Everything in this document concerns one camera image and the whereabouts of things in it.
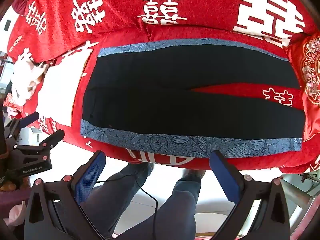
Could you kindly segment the purple sleeve left forearm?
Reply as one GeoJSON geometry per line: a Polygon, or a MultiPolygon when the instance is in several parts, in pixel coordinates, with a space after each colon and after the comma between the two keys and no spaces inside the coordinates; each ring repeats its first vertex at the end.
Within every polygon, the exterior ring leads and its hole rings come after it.
{"type": "Polygon", "coordinates": [[[12,207],[22,204],[22,201],[28,203],[31,188],[20,189],[15,191],[1,191],[0,192],[0,216],[1,218],[8,218],[12,207]]]}

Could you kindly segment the person left hand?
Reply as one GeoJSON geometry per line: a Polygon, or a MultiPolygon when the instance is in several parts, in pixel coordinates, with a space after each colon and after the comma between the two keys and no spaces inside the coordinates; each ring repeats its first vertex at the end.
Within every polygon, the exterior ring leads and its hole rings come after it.
{"type": "Polygon", "coordinates": [[[23,178],[22,182],[20,182],[19,187],[17,187],[14,183],[7,181],[3,186],[0,188],[0,191],[9,192],[15,190],[22,190],[30,187],[29,177],[23,178]]]}

